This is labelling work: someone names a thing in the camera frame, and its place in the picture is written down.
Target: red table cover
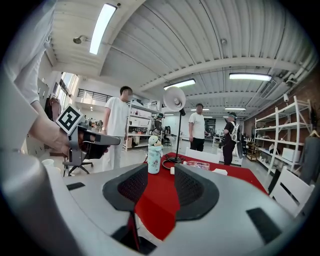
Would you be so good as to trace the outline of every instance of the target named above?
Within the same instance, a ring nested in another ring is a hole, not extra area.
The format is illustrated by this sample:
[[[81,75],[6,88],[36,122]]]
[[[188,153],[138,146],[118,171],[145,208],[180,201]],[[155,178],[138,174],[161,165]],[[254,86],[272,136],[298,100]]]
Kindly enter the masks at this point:
[[[179,155],[185,161],[199,161],[210,164],[210,171],[223,169],[228,172],[228,176],[244,180],[267,194],[256,176],[248,169],[218,163],[206,162],[184,155]],[[174,166],[167,162],[167,167]],[[175,176],[162,165],[157,174],[148,173],[148,185],[143,192],[139,202],[135,206],[135,212],[140,217],[145,227],[158,239],[165,239],[175,227],[175,216],[180,209],[177,191],[175,188]]]

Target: black pants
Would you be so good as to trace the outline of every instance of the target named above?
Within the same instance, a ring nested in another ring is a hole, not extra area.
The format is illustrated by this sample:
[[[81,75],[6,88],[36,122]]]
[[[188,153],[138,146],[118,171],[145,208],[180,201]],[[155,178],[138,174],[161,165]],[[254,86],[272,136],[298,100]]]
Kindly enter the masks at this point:
[[[229,141],[226,145],[222,147],[224,165],[229,166],[232,162],[232,152],[235,149],[235,144]]]
[[[190,149],[196,151],[203,151],[204,150],[204,138],[193,138],[193,141],[190,143]]]

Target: white t-shirt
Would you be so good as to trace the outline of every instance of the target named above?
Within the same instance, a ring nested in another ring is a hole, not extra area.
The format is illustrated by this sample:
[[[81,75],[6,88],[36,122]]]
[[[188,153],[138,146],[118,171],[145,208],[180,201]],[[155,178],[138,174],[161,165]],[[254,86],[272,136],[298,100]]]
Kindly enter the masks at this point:
[[[197,139],[205,138],[205,118],[202,114],[193,113],[190,115],[189,123],[193,123],[192,135]]]
[[[56,2],[57,0],[46,0],[34,10],[15,36],[3,59],[3,71],[30,104],[39,100],[39,65],[53,27]]]
[[[107,101],[105,107],[111,110],[108,125],[106,127],[106,134],[124,137],[126,133],[127,117],[129,116],[128,105],[118,97],[112,97]]]

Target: floor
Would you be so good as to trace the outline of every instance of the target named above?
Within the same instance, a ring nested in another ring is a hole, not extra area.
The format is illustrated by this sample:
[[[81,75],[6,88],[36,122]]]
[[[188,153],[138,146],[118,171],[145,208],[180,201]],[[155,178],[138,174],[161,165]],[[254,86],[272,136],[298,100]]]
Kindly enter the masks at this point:
[[[190,146],[190,143],[186,140],[183,140],[179,146],[179,154],[182,154],[182,155],[185,154],[186,148],[189,146]],[[217,149],[218,149],[217,144],[213,146],[212,142],[205,141],[204,147],[203,147],[204,152],[216,154]],[[163,154],[167,154],[170,152],[175,152],[175,149],[168,145],[163,146]],[[146,154],[147,154],[147,147],[129,149],[127,152],[122,151],[120,166],[125,167],[129,165],[143,163],[144,160],[146,159]],[[47,151],[40,157],[40,161],[48,158],[54,160],[54,166],[59,168],[61,171],[61,175],[63,175],[63,170],[64,170],[64,166],[62,164],[62,162],[64,161],[63,157],[50,156],[49,152]],[[88,170],[89,173],[99,173],[102,171],[102,159],[91,159],[86,161],[93,163],[93,167],[91,167],[90,165],[85,166],[85,168]],[[256,176],[256,178],[259,180],[259,182],[263,185],[264,189],[268,191],[268,186],[270,185],[272,177],[270,175],[267,177],[267,170],[263,165],[261,165],[259,162],[251,162],[249,159],[245,157],[242,161],[241,167],[250,169],[252,173]],[[75,175],[86,175],[86,174],[83,170],[77,168],[72,172],[72,175],[75,176]],[[143,225],[143,223],[141,222],[140,218],[137,215],[135,217],[136,217],[138,235],[149,240],[154,245],[159,246],[162,243],[162,241],[157,239],[154,235],[152,235],[146,229],[146,227]]]

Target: fluorescent light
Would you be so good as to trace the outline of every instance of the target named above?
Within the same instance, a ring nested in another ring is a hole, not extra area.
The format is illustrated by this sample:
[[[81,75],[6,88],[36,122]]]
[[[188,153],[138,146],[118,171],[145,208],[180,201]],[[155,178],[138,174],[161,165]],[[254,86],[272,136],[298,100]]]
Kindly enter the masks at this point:
[[[102,37],[104,36],[106,27],[109,23],[109,21],[112,18],[112,15],[115,13],[117,7],[112,6],[108,3],[104,4],[102,7],[102,10],[99,14],[98,20],[96,21],[93,35],[92,35],[92,40],[91,40],[91,45],[90,45],[90,53],[92,54],[97,54],[98,49],[102,40]]]
[[[208,111],[208,110],[210,110],[209,108],[204,108],[204,109],[202,109],[203,111]]]
[[[246,110],[245,107],[226,107],[224,110]]]
[[[196,81],[194,79],[189,79],[189,80],[186,80],[186,81],[182,81],[182,82],[176,82],[174,84],[171,84],[171,85],[167,85],[165,87],[163,87],[163,89],[168,89],[172,86],[174,87],[183,87],[183,86],[191,86],[191,85],[194,85],[196,83]]]
[[[272,78],[268,74],[255,74],[255,73],[230,73],[229,79],[249,79],[249,80],[260,80],[270,81]]]

